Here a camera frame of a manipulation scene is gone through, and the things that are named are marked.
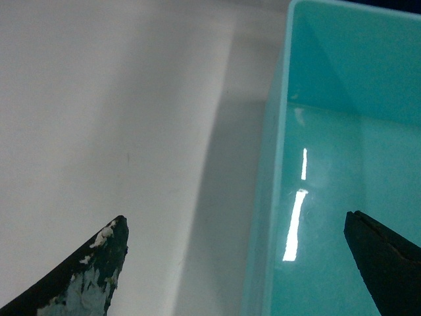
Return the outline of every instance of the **white surface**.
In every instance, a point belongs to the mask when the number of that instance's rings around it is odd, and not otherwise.
[[[119,214],[109,315],[237,315],[279,1],[2,1],[0,305]]]

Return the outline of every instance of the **teal plastic container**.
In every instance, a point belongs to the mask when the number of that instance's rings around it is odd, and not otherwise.
[[[346,212],[421,246],[420,190],[421,16],[293,1],[266,104],[241,315],[378,316]]]

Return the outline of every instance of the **dark jaw tip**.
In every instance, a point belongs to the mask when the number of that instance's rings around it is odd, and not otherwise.
[[[360,211],[344,234],[382,316],[421,315],[421,248]]]
[[[69,255],[45,277],[0,309],[0,316],[36,316],[38,309],[48,305],[53,299],[66,296],[67,289],[75,275],[84,274],[90,269],[99,273],[98,288],[109,283],[110,292],[104,305],[104,315],[111,303],[116,288],[113,275],[118,277],[127,254],[128,226],[124,216],[117,216],[105,227],[112,226],[112,234],[98,246],[93,247],[98,233]]]

